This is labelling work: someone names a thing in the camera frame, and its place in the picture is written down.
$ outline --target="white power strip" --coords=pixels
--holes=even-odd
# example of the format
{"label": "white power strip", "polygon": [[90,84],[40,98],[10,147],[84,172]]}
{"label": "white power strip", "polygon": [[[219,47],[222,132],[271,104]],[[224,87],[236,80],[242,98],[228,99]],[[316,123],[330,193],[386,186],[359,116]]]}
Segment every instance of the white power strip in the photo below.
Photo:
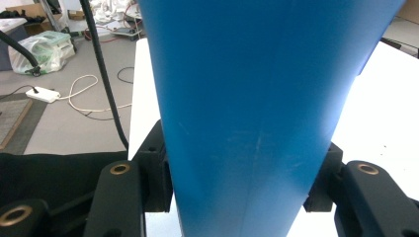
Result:
{"label": "white power strip", "polygon": [[27,91],[26,93],[28,97],[34,98],[43,102],[47,102],[47,103],[52,103],[56,99],[61,97],[61,95],[59,95],[59,93],[56,91],[51,91],[49,89],[45,89],[42,87],[35,87],[35,88],[38,90],[38,92],[35,93],[34,89],[31,89]]}

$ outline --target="blue cone-shaped object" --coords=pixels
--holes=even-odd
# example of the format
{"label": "blue cone-shaped object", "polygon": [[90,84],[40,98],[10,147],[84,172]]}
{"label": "blue cone-shaped object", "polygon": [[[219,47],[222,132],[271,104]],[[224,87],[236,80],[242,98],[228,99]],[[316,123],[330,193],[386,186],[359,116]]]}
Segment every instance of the blue cone-shaped object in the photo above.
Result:
{"label": "blue cone-shaped object", "polygon": [[139,3],[184,236],[286,236],[402,1]]}

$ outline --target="black cable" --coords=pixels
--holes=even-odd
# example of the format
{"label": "black cable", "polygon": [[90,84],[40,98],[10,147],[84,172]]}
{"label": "black cable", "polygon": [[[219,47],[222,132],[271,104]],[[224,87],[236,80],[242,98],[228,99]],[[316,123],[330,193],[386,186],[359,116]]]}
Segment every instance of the black cable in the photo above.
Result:
{"label": "black cable", "polygon": [[18,92],[19,90],[21,90],[22,88],[25,88],[25,87],[31,87],[34,90],[35,93],[38,92],[37,89],[35,89],[35,87],[33,87],[31,85],[21,86],[18,89],[16,89],[14,92],[12,92],[12,93],[10,93],[10,94],[8,94],[6,96],[0,97],[0,100],[3,100],[5,98],[8,98],[8,97],[12,96],[13,94],[15,94],[16,92]]}
{"label": "black cable", "polygon": [[74,110],[74,111],[80,113],[81,115],[83,115],[84,117],[86,117],[88,119],[93,119],[93,120],[113,120],[113,118],[93,118],[93,117],[90,117],[90,114],[92,114],[91,112],[85,115],[85,114],[83,114],[80,111],[77,111],[77,110]]}
{"label": "black cable", "polygon": [[123,69],[121,69],[121,70],[118,72],[117,77],[118,77],[118,79],[119,79],[120,81],[123,81],[123,82],[125,82],[125,83],[129,83],[129,84],[133,84],[133,82],[130,82],[130,81],[124,80],[123,78],[121,78],[121,77],[120,77],[121,72],[123,72],[124,70],[129,69],[129,68],[132,68],[132,69],[133,69],[133,67],[124,67]]}
{"label": "black cable", "polygon": [[7,43],[8,45],[10,45],[11,47],[15,48],[21,54],[23,54],[29,60],[29,62],[31,63],[31,65],[33,67],[38,66],[37,60],[35,59],[35,57],[27,49],[25,49],[23,46],[21,46],[15,40],[11,39],[9,36],[7,36],[2,31],[0,31],[0,39],[2,41],[4,41],[5,43]]}
{"label": "black cable", "polygon": [[93,19],[92,11],[90,10],[90,4],[88,0],[80,0],[81,7],[84,14],[86,15],[87,26],[93,42],[93,48],[95,49],[96,60],[98,62],[99,70],[101,72],[102,81],[104,83],[105,92],[108,97],[109,105],[111,107],[112,116],[114,117],[115,127],[117,128],[120,140],[123,143],[126,150],[128,150],[128,141],[124,135],[123,127],[121,125],[120,117],[118,115],[117,105],[115,103],[114,95],[112,94],[111,83],[109,82],[108,73],[106,70],[105,60],[102,54],[101,45],[99,43],[98,32],[95,26],[95,20]]}

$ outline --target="white cable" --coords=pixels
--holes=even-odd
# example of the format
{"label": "white cable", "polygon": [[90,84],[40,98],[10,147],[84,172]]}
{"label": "white cable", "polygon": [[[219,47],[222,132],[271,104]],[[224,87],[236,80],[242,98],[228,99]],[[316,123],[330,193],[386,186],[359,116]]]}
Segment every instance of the white cable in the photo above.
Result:
{"label": "white cable", "polygon": [[[78,92],[76,92],[76,93],[72,94],[73,89],[74,89],[74,85],[77,83],[77,81],[79,81],[80,79],[86,78],[86,77],[93,77],[93,78],[95,78],[95,79],[96,79],[96,81],[95,81],[94,83],[92,83],[91,85],[87,86],[86,88],[84,88],[84,89],[82,89],[82,90],[80,90],[80,91],[78,91]],[[84,91],[88,90],[89,88],[93,87],[94,85],[96,85],[96,84],[98,83],[98,81],[99,81],[99,79],[98,79],[96,76],[94,76],[94,75],[84,75],[84,76],[81,76],[81,77],[79,77],[79,78],[77,78],[77,79],[75,79],[75,80],[74,80],[73,84],[71,85],[69,95],[68,95],[68,96],[66,96],[66,97],[58,98],[57,100],[65,100],[65,99],[68,99],[68,104],[69,104],[69,105],[70,105],[70,106],[71,106],[74,110],[79,111],[79,112],[100,113],[100,112],[107,112],[107,111],[110,111],[110,110],[111,110],[111,108],[102,109],[102,110],[87,110],[87,109],[80,109],[80,108],[75,107],[75,106],[73,105],[73,103],[71,102],[71,98],[72,98],[72,97],[77,96],[77,95],[79,95],[80,93],[82,93],[82,92],[84,92]],[[126,107],[130,107],[131,105],[132,105],[132,104],[127,104],[127,105],[119,106],[119,107],[117,107],[117,108],[118,108],[118,109],[121,109],[121,108],[126,108]]]}

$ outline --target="cardboard box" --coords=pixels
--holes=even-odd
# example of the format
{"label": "cardboard box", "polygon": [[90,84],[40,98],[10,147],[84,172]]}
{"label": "cardboard box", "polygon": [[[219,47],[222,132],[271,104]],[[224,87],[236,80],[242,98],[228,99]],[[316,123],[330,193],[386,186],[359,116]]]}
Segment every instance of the cardboard box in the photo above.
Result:
{"label": "cardboard box", "polygon": [[83,21],[86,19],[83,11],[68,10],[68,18],[74,21]]}
{"label": "cardboard box", "polygon": [[[22,5],[17,7],[9,7],[6,8],[7,11],[18,11],[19,14],[22,14],[22,10],[26,11],[27,17],[35,18],[37,16],[45,17],[46,13],[43,10],[43,7],[41,3],[35,3],[35,4],[29,4],[29,5]],[[61,14],[53,15],[56,21],[58,21],[61,18]],[[39,33],[45,32],[45,31],[53,31],[52,26],[46,18],[42,23],[33,23],[33,24],[27,24],[25,25],[25,30],[27,31],[29,36],[34,36]]]}
{"label": "cardboard box", "polygon": [[397,16],[419,24],[419,1],[407,0],[398,12]]}

